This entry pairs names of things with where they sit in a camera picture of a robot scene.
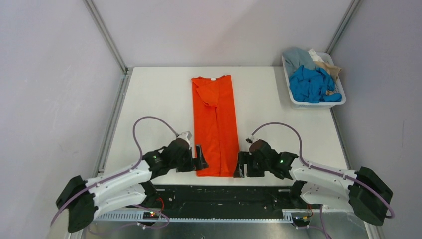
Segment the orange t shirt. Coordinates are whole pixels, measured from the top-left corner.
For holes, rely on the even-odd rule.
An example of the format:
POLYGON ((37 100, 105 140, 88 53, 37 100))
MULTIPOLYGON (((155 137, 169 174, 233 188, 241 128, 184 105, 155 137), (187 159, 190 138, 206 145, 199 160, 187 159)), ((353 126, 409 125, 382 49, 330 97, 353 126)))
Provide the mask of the orange t shirt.
POLYGON ((231 75, 192 78, 194 142, 207 169, 199 177, 232 177, 238 163, 239 139, 231 75))

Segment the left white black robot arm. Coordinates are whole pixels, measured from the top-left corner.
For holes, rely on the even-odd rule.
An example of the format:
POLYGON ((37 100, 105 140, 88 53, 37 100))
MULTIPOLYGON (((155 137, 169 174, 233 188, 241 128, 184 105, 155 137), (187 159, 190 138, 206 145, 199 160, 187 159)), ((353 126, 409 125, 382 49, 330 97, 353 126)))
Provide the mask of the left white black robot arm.
POLYGON ((140 205, 153 207, 159 195, 152 180, 176 172, 200 171, 208 168, 201 146, 196 145, 197 156, 187 140, 177 138, 168 146, 142 156, 140 162, 131 164, 109 176, 84 180, 75 176, 56 200, 58 209, 68 210, 67 231, 77 232, 94 219, 119 208, 140 205))

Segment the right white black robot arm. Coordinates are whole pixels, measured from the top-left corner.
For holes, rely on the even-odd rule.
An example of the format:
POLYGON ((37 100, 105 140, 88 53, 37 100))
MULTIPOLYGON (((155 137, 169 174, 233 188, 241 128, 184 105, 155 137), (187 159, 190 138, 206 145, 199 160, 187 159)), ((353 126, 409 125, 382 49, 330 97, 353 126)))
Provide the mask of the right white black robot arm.
POLYGON ((354 171, 302 161, 297 154, 277 152, 263 140, 253 142, 248 151, 238 153, 234 178, 264 177, 265 172, 293 181, 288 200, 296 208, 331 206, 352 211, 359 219, 375 226, 382 226, 388 217, 387 206, 393 192, 370 168, 354 171))

